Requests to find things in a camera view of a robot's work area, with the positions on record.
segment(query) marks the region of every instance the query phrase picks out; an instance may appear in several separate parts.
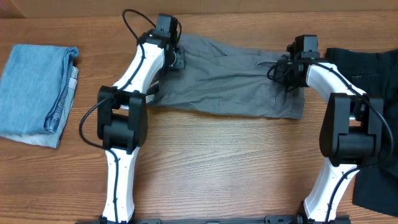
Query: wrinkled fabric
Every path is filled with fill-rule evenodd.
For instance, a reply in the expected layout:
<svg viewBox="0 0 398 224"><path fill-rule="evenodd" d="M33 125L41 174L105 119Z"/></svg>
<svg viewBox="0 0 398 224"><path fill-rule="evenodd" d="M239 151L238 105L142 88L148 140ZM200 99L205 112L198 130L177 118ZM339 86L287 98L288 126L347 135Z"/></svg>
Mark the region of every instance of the wrinkled fabric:
<svg viewBox="0 0 398 224"><path fill-rule="evenodd" d="M56 133L76 47L15 45L0 79L0 132Z"/></svg>
<svg viewBox="0 0 398 224"><path fill-rule="evenodd" d="M73 99L75 96L75 90L77 85L79 70L76 67L72 67L72 74L68 84L67 95L65 97L65 106L63 106L60 123L55 133L44 133L44 134L8 134L0 133L1 137L8 138L18 142L24 142L26 144L46 146L57 148L60 144L60 138L63 133L63 129L67 124L69 112L73 105Z"/></svg>
<svg viewBox="0 0 398 224"><path fill-rule="evenodd" d="M149 106L213 114L301 119L304 90L289 93L267 78L271 66L289 53L232 47L182 35L185 69L159 77L159 92Z"/></svg>
<svg viewBox="0 0 398 224"><path fill-rule="evenodd" d="M365 168L357 174L353 203L398 217L398 50L370 54L327 49L326 58L352 84L369 95L383 98L383 117L396 140L395 153L387 164ZM381 158L387 156L389 149L384 130Z"/></svg>

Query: folded blue towel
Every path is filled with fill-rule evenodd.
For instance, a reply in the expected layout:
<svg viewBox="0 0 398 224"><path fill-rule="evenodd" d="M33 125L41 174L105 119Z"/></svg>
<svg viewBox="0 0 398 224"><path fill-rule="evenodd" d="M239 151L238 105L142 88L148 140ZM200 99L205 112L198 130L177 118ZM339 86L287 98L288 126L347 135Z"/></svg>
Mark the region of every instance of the folded blue towel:
<svg viewBox="0 0 398 224"><path fill-rule="evenodd" d="M18 142L24 142L27 144L37 145L37 146L46 146L56 148L60 144L60 137L62 135L63 129L67 124L68 115L70 109L73 105L73 97L75 96L76 84L77 84L77 76L79 73L79 69L72 67L72 74L70 76L68 92L65 98L65 106L63 107L60 123L57 128L57 132L45 133L45 134L8 134L8 133L0 133L1 137L8 138Z"/></svg>
<svg viewBox="0 0 398 224"><path fill-rule="evenodd" d="M15 45L0 79L0 133L56 133L76 47Z"/></svg>

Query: black cloth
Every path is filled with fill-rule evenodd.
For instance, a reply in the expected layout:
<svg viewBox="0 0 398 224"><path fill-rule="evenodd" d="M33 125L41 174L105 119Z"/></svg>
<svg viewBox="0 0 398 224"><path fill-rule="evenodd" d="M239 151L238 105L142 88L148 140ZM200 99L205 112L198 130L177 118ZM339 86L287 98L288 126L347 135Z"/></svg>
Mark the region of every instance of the black cloth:
<svg viewBox="0 0 398 224"><path fill-rule="evenodd" d="M333 48L327 49L326 59L356 87L383 97L384 117L396 141L394 155L386 165L368 167L357 174L353 203L398 217L398 49L369 54ZM381 159L389 149L383 133Z"/></svg>

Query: wooden table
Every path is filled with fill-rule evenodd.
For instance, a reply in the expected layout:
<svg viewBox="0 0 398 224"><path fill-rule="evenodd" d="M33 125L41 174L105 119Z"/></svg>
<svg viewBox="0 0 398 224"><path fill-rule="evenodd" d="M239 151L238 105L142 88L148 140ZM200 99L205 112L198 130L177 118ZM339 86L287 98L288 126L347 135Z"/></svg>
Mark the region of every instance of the wooden table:
<svg viewBox="0 0 398 224"><path fill-rule="evenodd" d="M308 12L177 16L183 33L240 47L285 49L316 34L322 52L398 48L398 12ZM150 29L132 17L138 34ZM101 85L127 69L136 40L120 17L0 20L0 69L14 44L77 46L75 104L58 149L0 139L0 223L73 223L101 215L106 199L104 152L83 143L78 123ZM292 214L311 191L322 164L318 135L326 105L306 90L303 119L215 116L149 110L149 134L134 185L137 218L236 218ZM96 113L85 133L96 140ZM353 223L398 219L352 204L353 182L338 214Z"/></svg>

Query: gray shorts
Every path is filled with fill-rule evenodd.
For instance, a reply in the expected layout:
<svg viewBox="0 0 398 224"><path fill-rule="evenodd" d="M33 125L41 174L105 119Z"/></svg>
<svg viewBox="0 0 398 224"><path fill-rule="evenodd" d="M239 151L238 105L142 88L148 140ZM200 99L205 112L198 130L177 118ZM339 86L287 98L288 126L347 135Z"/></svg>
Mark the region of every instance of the gray shorts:
<svg viewBox="0 0 398 224"><path fill-rule="evenodd" d="M213 114L301 119L304 90L285 92L267 78L271 66L289 53L232 47L183 35L185 69L159 77L159 92L149 106Z"/></svg>

